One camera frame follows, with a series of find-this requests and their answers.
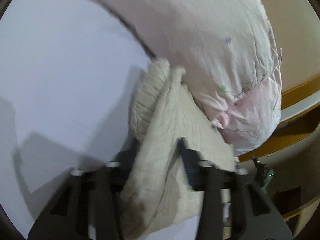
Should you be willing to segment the beige cable-knit sweater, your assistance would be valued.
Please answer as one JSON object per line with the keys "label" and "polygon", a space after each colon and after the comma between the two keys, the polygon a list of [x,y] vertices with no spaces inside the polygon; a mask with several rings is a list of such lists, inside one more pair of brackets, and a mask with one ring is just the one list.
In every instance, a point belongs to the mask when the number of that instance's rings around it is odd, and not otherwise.
{"label": "beige cable-knit sweater", "polygon": [[182,83],[183,67],[157,59],[137,85],[130,129],[140,148],[120,193],[120,218],[125,239],[138,239],[199,215],[203,194],[189,188],[176,150],[185,139],[222,170],[233,171],[233,148],[201,112]]}

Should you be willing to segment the pink pillow with tree print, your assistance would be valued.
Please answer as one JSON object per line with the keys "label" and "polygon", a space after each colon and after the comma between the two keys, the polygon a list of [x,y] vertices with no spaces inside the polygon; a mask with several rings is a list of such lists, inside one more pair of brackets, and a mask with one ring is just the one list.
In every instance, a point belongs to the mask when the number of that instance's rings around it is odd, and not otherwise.
{"label": "pink pillow with tree print", "polygon": [[261,0],[95,0],[157,57],[185,68],[195,101],[234,152],[251,152],[281,116],[282,50]]}

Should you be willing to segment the lavender bed sheet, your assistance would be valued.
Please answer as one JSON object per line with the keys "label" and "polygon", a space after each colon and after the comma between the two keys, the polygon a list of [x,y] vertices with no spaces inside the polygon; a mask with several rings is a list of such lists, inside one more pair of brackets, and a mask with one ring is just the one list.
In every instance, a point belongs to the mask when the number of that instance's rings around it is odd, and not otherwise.
{"label": "lavender bed sheet", "polygon": [[72,168],[96,170],[128,142],[149,58],[90,0],[12,0],[1,18],[1,206],[27,237]]}

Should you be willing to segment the wooden nightstand shelf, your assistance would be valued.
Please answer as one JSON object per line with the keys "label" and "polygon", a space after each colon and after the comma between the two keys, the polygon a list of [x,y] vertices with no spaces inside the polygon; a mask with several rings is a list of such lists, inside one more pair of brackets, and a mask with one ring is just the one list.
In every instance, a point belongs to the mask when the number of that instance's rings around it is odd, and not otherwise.
{"label": "wooden nightstand shelf", "polygon": [[319,75],[285,91],[283,101],[278,128],[252,153],[275,171],[268,193],[299,237],[319,209]]}

